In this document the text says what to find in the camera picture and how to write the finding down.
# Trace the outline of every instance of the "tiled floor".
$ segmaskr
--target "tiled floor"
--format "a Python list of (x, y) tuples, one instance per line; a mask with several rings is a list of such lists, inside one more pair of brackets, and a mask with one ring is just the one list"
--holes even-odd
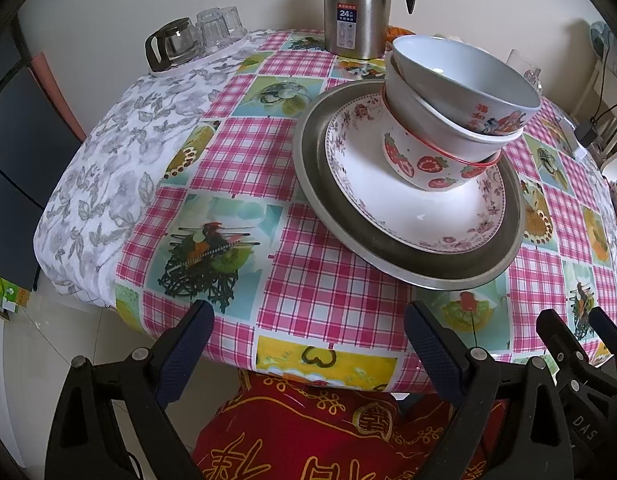
[[(111, 310), (57, 295), (46, 278), (29, 306), (4, 327), (4, 382), (15, 439), (32, 480), (44, 478), (48, 432), (56, 403), (75, 355), (95, 364), (119, 361), (153, 340), (131, 330)], [(235, 395), (234, 368), (202, 360), (182, 398), (167, 414), (183, 443), (195, 446), (200, 430), (217, 408)], [(122, 402), (116, 415), (128, 450), (142, 464), (144, 478), (154, 478)]]

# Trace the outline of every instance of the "upside-down glass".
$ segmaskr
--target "upside-down glass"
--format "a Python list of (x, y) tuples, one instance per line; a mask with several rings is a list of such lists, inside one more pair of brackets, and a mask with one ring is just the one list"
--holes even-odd
[(538, 67), (531, 60), (528, 60), (522, 56), (522, 54), (516, 49), (511, 50), (511, 54), (509, 55), (509, 59), (506, 64), (515, 70), (515, 72), (522, 74), (524, 79), (533, 85), (533, 88), (539, 92), (539, 95), (542, 94), (543, 86), (542, 82), (539, 80), (539, 73), (542, 71), (540, 67)]
[(224, 7), (220, 12), (226, 20), (230, 37), (234, 40), (240, 40), (245, 37), (247, 30), (242, 25), (237, 7)]
[(204, 56), (213, 54), (231, 43), (226, 20), (218, 7), (202, 10), (197, 15), (197, 30), (202, 38)]

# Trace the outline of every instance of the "thermos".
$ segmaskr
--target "thermos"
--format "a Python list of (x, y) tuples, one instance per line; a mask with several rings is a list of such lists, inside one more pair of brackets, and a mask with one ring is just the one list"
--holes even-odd
[[(323, 0), (326, 50), (353, 59), (384, 56), (391, 0)], [(406, 0), (413, 13), (415, 0)]]

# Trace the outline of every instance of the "checkered tablecloth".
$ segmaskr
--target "checkered tablecloth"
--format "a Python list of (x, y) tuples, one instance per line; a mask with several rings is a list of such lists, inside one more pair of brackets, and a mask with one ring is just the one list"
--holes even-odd
[[(182, 318), (191, 298), (167, 291), (167, 261), (191, 229), (198, 231), (190, 257), (207, 254), (209, 235), (200, 232), (215, 222), (233, 247), (245, 242), (240, 251), (252, 252), (245, 262), (236, 263), (239, 251), (207, 260), (217, 286), (196, 289), (195, 299), (216, 309), (210, 359), (317, 384), (422, 391), (429, 380), (403, 334), (403, 308), (420, 297), (467, 346), (484, 346), (498, 359), (545, 355), (535, 320), (554, 308), (591, 358), (604, 360), (608, 353), (583, 313), (599, 305), (617, 320), (617, 226), (601, 175), (592, 161), (571, 157), (552, 104), (544, 100), (527, 135), (506, 148), (529, 216), (543, 214), (551, 236), (534, 239), (527, 224), (511, 267), (470, 291), (480, 308), (467, 332), (453, 309), (459, 293), (424, 291), (377, 270), (344, 247), (306, 202), (292, 164), (297, 118), (319, 93), (384, 73), (382, 60), (338, 58), (322, 46), (318, 31), (274, 32), (259, 53), (240, 61), (204, 115), (215, 133), (196, 148), (203, 155), (159, 184), (124, 245), (116, 290), (123, 317), (153, 336)], [(538, 153), (551, 157), (551, 171)]]

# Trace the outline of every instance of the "stainless steel tray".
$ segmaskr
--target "stainless steel tray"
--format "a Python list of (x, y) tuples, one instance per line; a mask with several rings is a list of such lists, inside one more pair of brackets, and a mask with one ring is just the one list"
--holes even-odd
[(319, 219), (355, 254), (400, 280), (435, 290), (465, 290), (494, 280), (512, 263), (524, 234), (526, 213), (517, 173), (505, 156), (501, 171), (506, 212), (497, 234), (466, 254), (431, 254), (404, 245), (370, 224), (341, 193), (323, 146), (333, 114), (346, 103), (379, 93), (383, 81), (355, 81), (321, 94), (300, 118), (293, 161), (300, 185)]

